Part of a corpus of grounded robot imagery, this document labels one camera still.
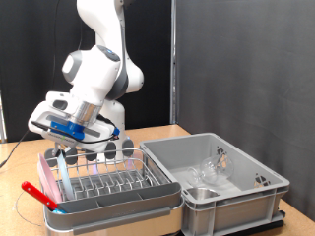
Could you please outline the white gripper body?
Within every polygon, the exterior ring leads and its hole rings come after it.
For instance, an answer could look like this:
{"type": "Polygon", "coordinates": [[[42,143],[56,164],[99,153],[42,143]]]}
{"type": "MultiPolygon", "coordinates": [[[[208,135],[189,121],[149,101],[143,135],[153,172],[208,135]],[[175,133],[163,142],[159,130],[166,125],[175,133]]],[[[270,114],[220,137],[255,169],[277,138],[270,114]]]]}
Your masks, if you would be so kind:
{"type": "Polygon", "coordinates": [[[50,91],[32,113],[29,129],[67,147],[104,152],[116,139],[116,126],[99,111],[70,92],[50,91]]]}

